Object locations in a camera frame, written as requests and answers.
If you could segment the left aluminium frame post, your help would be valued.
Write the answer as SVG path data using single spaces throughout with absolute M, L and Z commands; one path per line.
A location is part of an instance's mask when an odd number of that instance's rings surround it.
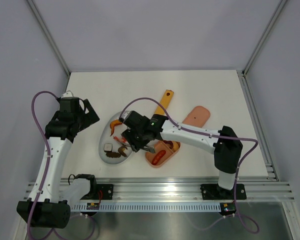
M 69 79 L 71 76 L 71 71 L 70 71 L 68 64 L 66 63 L 66 60 L 64 59 L 59 47 L 57 46 L 57 44 L 51 34 L 51 31 L 49 30 L 48 25 L 46 24 L 46 21 L 44 20 L 43 15 L 41 14 L 39 7 L 36 4 L 36 1 L 35 0 L 25 0 L 25 3 L 29 7 L 29 10 L 33 14 L 36 22 L 38 23 L 40 30 L 42 31 L 46 41 L 48 42 L 51 50 L 53 51 L 55 57 L 57 58 L 57 61 L 58 61 L 59 65 L 61 66 L 63 72 Z

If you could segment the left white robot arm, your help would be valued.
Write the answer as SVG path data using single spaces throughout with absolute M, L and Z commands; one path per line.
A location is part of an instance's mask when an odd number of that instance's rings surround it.
M 63 229 L 67 226 L 71 207 L 83 197 L 93 199 L 99 194 L 96 178 L 78 174 L 74 182 L 60 192 L 65 160 L 77 134 L 100 118 L 88 99 L 60 97 L 55 112 L 43 131 L 45 152 L 35 185 L 27 200 L 19 201 L 17 213 L 30 227 Z

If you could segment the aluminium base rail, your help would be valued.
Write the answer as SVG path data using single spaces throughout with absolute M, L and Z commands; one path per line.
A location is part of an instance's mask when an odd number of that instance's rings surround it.
M 216 178 L 202 177 L 139 177 L 98 178 L 98 184 L 112 184 L 114 202 L 202 202 L 211 192 L 203 184 L 215 184 Z M 276 179 L 243 178 L 242 194 L 247 202 L 294 202 L 288 182 Z

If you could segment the pink lunch box lid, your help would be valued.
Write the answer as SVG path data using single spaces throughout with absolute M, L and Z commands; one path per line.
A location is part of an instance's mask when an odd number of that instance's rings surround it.
M 183 124 L 202 128 L 211 116 L 210 111 L 203 106 L 195 106 L 187 117 L 182 121 Z

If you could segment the aluminium frame post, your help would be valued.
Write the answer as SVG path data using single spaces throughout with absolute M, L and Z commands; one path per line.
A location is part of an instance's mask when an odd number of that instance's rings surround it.
M 256 46 L 254 47 L 247 63 L 245 64 L 245 67 L 242 70 L 242 76 L 246 77 L 251 70 L 252 66 L 254 65 L 255 61 L 257 60 L 258 55 L 261 53 L 263 47 L 266 44 L 266 41 L 270 37 L 272 31 L 275 28 L 275 25 L 279 18 L 281 17 L 282 13 L 284 12 L 287 4 L 289 3 L 289 0 L 280 0 L 272 13 L 268 23 L 266 24 Z
M 29 10 L 33 14 L 36 22 L 38 23 L 40 30 L 42 31 L 46 41 L 48 42 L 51 50 L 53 51 L 55 57 L 57 58 L 57 61 L 58 61 L 59 65 L 61 66 L 63 72 L 69 79 L 71 76 L 71 71 L 70 71 L 68 64 L 66 63 L 66 60 L 64 59 L 59 47 L 57 46 L 57 44 L 51 34 L 51 31 L 49 30 L 48 25 L 46 24 L 46 21 L 44 20 L 43 15 L 41 14 L 39 7 L 36 4 L 36 1 L 35 0 L 25 0 L 25 3 L 29 7 Z

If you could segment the orange bread roll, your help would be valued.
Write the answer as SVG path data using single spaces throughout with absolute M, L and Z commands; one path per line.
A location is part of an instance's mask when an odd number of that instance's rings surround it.
M 171 149 L 173 152 L 176 152 L 179 148 L 180 148 L 179 143 L 176 142 L 176 141 L 172 141 L 172 144 L 171 144 L 171 148 L 170 148 L 170 149 Z

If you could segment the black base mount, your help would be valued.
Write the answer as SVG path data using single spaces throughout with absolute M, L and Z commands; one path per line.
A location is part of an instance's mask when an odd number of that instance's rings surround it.
M 113 184 L 97 184 L 96 196 L 99 201 L 112 200 L 114 193 Z
M 236 190 L 237 200 L 247 199 L 245 186 L 241 183 L 232 190 L 221 188 L 217 183 L 201 184 L 200 190 L 203 200 L 234 200 L 234 190 Z

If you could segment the brown sea cucumber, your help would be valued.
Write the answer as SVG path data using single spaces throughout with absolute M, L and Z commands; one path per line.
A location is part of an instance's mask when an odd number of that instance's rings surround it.
M 105 155 L 108 157 L 108 158 L 120 158 L 121 155 L 118 153 L 118 152 L 106 152 Z

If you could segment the metal food tongs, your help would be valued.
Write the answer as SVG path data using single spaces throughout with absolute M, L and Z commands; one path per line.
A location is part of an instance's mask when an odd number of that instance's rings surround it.
M 146 145 L 142 148 L 144 151 L 148 152 L 148 153 L 151 153 L 151 154 L 155 154 L 156 153 L 156 150 L 153 146 L 149 146 L 149 145 Z

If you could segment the red shrimp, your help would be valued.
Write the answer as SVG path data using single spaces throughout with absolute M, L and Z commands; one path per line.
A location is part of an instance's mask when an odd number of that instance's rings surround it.
M 114 136 L 113 139 L 123 146 L 129 146 L 128 141 L 124 137 Z

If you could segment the yellow rectangular box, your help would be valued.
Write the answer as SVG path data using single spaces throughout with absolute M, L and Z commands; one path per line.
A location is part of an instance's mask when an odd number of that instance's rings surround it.
M 167 108 L 169 107 L 169 104 L 170 104 L 173 96 L 174 96 L 174 92 L 172 90 L 168 90 L 168 89 L 162 95 L 161 100 L 160 100 L 159 103 L 162 105 L 162 107 L 165 110 L 167 110 Z M 158 105 L 155 112 L 154 112 L 154 114 L 164 116 L 165 111 Z

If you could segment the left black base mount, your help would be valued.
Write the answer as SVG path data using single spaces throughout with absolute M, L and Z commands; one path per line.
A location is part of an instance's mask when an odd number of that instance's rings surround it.
M 96 196 L 99 201 L 112 200 L 114 193 L 113 184 L 97 184 Z

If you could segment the red sausage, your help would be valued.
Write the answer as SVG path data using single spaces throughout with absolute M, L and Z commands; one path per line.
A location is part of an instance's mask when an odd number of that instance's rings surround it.
M 166 154 L 166 150 L 161 150 L 159 151 L 152 159 L 151 164 L 152 165 L 157 165 L 161 158 Z

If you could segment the white black sushi block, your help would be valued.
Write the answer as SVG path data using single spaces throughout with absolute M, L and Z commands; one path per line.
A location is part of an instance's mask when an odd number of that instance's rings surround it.
M 113 150 L 113 144 L 112 143 L 105 143 L 103 145 L 104 152 L 111 152 Z

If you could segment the white oval plate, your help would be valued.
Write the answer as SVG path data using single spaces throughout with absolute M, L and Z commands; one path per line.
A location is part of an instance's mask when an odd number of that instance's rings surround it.
M 109 165 L 123 163 L 132 154 L 127 140 L 122 133 L 127 126 L 119 121 L 121 112 L 116 112 L 106 123 L 98 143 L 98 153 L 101 160 Z

